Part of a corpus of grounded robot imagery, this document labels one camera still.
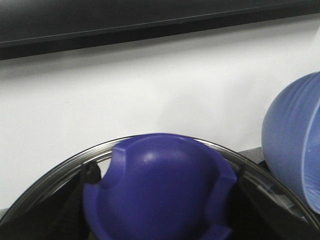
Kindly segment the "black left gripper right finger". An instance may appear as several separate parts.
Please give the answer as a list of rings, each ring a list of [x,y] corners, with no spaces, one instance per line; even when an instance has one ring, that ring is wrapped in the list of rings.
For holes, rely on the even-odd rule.
[[[320,231],[260,192],[245,178],[246,169],[237,173],[227,202],[229,240],[318,240]]]

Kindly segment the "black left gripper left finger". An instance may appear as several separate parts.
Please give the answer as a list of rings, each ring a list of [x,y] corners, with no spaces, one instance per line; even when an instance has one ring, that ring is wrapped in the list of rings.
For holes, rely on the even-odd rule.
[[[96,162],[80,171],[52,196],[0,226],[2,240],[87,240],[90,228],[83,210],[85,184],[101,180]]]

